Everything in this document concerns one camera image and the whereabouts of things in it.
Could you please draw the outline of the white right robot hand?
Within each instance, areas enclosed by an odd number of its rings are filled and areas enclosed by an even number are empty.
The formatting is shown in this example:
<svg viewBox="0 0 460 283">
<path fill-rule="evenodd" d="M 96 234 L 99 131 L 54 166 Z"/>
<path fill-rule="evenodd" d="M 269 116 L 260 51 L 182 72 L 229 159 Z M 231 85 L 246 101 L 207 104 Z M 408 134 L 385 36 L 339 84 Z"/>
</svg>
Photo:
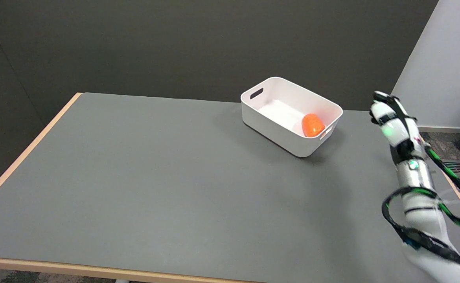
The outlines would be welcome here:
<svg viewBox="0 0 460 283">
<path fill-rule="evenodd" d="M 393 162 L 424 160 L 426 152 L 417 119 L 408 115 L 399 98 L 381 91 L 373 93 L 369 110 L 371 122 L 377 124 L 388 140 Z"/>
</svg>

